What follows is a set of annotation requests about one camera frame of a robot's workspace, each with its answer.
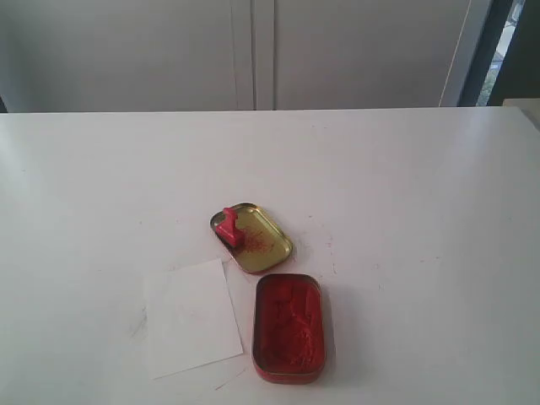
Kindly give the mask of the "gold tin lid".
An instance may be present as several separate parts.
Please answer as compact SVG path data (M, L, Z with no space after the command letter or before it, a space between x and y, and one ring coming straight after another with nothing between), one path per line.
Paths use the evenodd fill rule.
M243 244L231 246L219 234L218 227L226 218L223 211L213 215L210 228L245 273L264 273L290 257L294 249L292 241L260 207L243 202L231 209L236 213L236 228L245 236Z

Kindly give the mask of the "red ink pad tin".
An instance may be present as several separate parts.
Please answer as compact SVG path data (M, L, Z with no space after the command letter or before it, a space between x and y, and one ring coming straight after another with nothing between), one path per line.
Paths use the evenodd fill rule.
M258 281L251 357L265 381L301 385L317 380L327 351L322 292L313 277L275 273Z

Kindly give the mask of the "red stamp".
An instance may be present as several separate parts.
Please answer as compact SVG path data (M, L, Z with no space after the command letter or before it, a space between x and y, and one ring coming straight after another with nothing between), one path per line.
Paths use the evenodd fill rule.
M245 242L245 234L236 226L238 215L233 208L224 208L222 211L224 220L215 228L216 234L229 246L236 248Z

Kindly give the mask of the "white paper sheet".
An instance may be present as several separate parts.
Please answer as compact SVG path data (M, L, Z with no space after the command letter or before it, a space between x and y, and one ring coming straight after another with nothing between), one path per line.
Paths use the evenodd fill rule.
M144 279L148 367L158 379L243 353L219 259Z

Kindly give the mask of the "white cabinet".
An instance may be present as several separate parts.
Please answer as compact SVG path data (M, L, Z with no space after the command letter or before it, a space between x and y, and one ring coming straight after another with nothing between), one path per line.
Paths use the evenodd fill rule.
M485 1L4 1L11 112L454 106Z

